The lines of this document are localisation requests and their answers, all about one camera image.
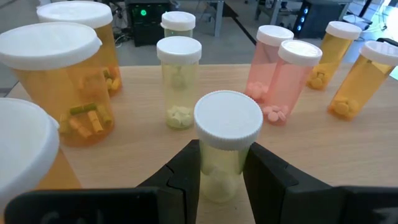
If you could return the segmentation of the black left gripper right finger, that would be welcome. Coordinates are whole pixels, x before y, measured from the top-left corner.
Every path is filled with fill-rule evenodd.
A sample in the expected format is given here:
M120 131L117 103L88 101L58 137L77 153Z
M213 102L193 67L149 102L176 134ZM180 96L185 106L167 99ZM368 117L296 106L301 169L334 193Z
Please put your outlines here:
M249 148L244 183L256 223L338 223L341 195L258 143Z

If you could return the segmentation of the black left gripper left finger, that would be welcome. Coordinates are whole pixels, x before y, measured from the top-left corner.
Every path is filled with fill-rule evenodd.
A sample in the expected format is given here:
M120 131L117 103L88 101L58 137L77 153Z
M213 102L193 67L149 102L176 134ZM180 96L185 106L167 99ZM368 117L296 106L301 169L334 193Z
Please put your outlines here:
M192 139L168 163L138 185L156 187L157 223L195 224L200 194L199 140Z

